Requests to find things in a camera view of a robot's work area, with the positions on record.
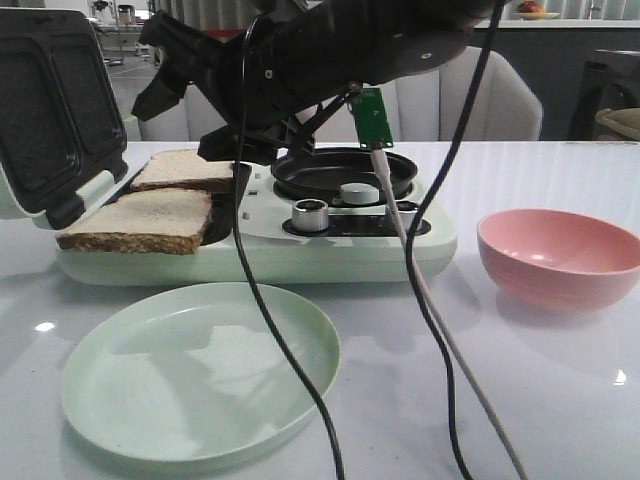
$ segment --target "mint green appliance base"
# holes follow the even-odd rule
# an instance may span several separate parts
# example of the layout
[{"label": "mint green appliance base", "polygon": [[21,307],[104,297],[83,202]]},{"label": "mint green appliance base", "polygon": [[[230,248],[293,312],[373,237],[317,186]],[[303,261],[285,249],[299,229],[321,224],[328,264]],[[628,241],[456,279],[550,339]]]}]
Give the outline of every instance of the mint green appliance base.
[{"label": "mint green appliance base", "polygon": [[[273,193],[266,167],[253,166],[240,205],[240,231],[258,282],[341,283],[401,282],[407,280],[400,240],[384,238],[297,237],[282,229],[291,217],[291,200]],[[414,182],[405,200],[419,202],[425,186]],[[384,206],[339,209],[341,214],[383,214]],[[452,221],[434,203],[425,215],[432,229],[416,238],[414,255],[425,276],[440,273],[457,247]],[[95,285],[186,285],[244,281],[238,254],[229,236],[205,245],[194,255],[123,254],[58,250],[62,269],[72,278]]]}]

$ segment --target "toasted bread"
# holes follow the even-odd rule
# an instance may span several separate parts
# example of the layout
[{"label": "toasted bread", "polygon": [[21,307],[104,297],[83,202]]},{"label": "toasted bread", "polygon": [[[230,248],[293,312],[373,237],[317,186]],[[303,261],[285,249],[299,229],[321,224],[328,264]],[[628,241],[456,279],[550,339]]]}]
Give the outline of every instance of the toasted bread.
[{"label": "toasted bread", "polygon": [[231,190],[232,178],[231,162],[207,162],[194,149],[167,150],[151,156],[131,190],[177,187],[222,193]]},{"label": "toasted bread", "polygon": [[194,253],[211,221],[207,192],[164,188],[134,192],[58,234],[62,249],[121,253]]}]

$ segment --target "pink bowl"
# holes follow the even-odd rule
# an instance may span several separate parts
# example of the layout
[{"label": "pink bowl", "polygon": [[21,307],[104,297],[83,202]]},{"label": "pink bowl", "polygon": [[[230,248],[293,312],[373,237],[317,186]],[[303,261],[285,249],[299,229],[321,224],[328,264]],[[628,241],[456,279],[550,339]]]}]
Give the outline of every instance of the pink bowl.
[{"label": "pink bowl", "polygon": [[574,213],[494,213],[478,224],[478,246],[487,272],[505,292],[547,310],[605,308],[640,278],[640,238]]}]

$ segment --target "table surface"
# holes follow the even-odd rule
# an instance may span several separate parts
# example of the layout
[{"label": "table surface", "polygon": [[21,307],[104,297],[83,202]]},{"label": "table surface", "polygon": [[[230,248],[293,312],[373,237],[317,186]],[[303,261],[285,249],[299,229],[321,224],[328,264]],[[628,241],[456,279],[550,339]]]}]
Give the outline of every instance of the table surface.
[{"label": "table surface", "polygon": [[[195,144],[131,143],[125,157]],[[398,144],[432,178],[447,144]],[[459,229],[451,265],[429,281],[435,302],[496,409],[530,478],[631,479],[640,472],[640,288],[603,311],[546,313],[499,291],[478,256],[484,215],[543,207],[640,233],[640,145],[467,143],[439,196]],[[51,231],[0,222],[0,472],[12,480],[176,478],[140,473],[90,447],[65,421],[65,360],[95,326],[164,290],[66,277]],[[446,426],[444,368],[406,283],[289,285],[322,308],[342,342],[327,403],[349,479],[458,479]],[[50,322],[55,328],[37,331]],[[477,479],[516,478],[458,374],[460,440]],[[194,479],[330,479],[319,418],[266,456]]]}]

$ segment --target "black nonstick plate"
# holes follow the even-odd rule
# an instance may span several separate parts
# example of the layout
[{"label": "black nonstick plate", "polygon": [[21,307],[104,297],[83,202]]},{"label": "black nonstick plate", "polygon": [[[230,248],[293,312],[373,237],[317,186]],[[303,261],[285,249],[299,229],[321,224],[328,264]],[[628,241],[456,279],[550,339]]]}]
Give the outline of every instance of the black nonstick plate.
[{"label": "black nonstick plate", "polygon": [[[357,148],[317,149],[302,158],[284,156],[271,166],[276,189],[292,200],[316,198],[329,205],[340,206],[340,185],[368,183],[380,188],[373,172],[369,152]],[[416,165],[401,155],[387,153],[395,197],[403,198],[411,190],[411,181],[418,173]],[[384,195],[380,193],[381,202]]]}]

